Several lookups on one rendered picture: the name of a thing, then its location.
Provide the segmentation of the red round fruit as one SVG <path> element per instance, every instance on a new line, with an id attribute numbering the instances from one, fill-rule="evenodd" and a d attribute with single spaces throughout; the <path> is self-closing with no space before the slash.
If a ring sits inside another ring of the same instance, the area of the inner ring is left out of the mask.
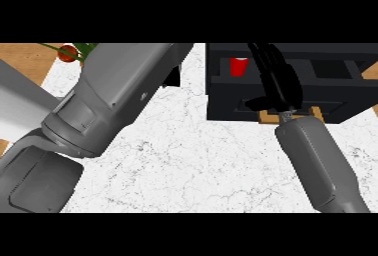
<path id="1" fill-rule="evenodd" d="M 58 58 L 62 62 L 74 62 L 78 58 L 78 51 L 74 46 L 63 45 L 58 51 Z"/>

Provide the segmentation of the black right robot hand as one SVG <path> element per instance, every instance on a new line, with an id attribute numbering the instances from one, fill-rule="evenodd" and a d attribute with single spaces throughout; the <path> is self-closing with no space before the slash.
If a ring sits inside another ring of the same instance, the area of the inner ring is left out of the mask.
<path id="1" fill-rule="evenodd" d="M 275 109 L 279 113 L 295 112 L 303 105 L 303 87 L 292 66 L 282 52 L 270 43 L 248 43 L 266 95 L 248 100 L 252 111 Z"/>

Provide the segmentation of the pale wooden drawer box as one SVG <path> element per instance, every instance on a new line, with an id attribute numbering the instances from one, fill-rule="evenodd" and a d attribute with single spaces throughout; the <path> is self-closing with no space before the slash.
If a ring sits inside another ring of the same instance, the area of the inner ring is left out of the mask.
<path id="1" fill-rule="evenodd" d="M 323 121 L 323 115 L 322 115 L 319 106 L 311 106 L 309 108 L 309 113 L 306 115 L 292 114 L 291 119 L 304 118 L 307 116 L 311 116 L 311 117 L 317 118 L 320 121 Z M 280 115 L 279 114 L 273 115 L 266 110 L 260 111 L 258 112 L 258 123 L 279 125 L 282 123 Z"/>

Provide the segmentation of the black drawer cabinet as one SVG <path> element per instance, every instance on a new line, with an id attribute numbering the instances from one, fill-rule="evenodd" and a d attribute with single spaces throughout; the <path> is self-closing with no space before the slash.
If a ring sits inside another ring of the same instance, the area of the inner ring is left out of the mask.
<path id="1" fill-rule="evenodd" d="M 378 63 L 378 43 L 279 43 L 303 86 L 303 108 L 320 108 L 323 119 L 338 124 L 378 104 L 378 78 L 366 80 L 365 70 Z M 248 62 L 245 74 L 230 74 L 230 60 L 251 59 L 244 43 L 205 45 L 207 118 L 216 121 L 255 121 L 258 114 L 245 102 L 264 95 L 260 72 Z"/>

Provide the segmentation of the green plant leaves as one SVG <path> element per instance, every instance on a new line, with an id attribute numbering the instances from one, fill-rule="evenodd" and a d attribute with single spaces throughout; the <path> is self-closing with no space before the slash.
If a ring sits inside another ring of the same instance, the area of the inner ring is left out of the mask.
<path id="1" fill-rule="evenodd" d="M 49 49 L 56 51 L 59 51 L 60 47 L 55 47 L 52 44 L 47 43 L 41 43 L 41 46 L 47 47 Z M 89 54 L 91 53 L 93 49 L 96 48 L 97 44 L 96 43 L 72 43 L 71 46 L 75 47 L 77 51 L 78 51 L 78 58 L 75 61 L 80 62 L 80 64 L 84 64 L 84 61 L 89 57 Z"/>

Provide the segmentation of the red can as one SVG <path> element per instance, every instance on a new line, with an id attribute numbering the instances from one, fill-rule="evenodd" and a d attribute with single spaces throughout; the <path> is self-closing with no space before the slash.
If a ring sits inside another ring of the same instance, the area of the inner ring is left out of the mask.
<path id="1" fill-rule="evenodd" d="M 248 59 L 247 58 L 230 58 L 230 75 L 233 77 L 241 77 L 245 74 Z"/>

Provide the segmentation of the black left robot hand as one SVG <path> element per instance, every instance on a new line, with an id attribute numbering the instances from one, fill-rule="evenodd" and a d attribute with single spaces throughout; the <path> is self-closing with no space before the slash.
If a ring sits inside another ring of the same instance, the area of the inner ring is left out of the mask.
<path id="1" fill-rule="evenodd" d="M 162 82 L 162 87 L 179 87 L 180 86 L 180 67 L 176 66 Z"/>

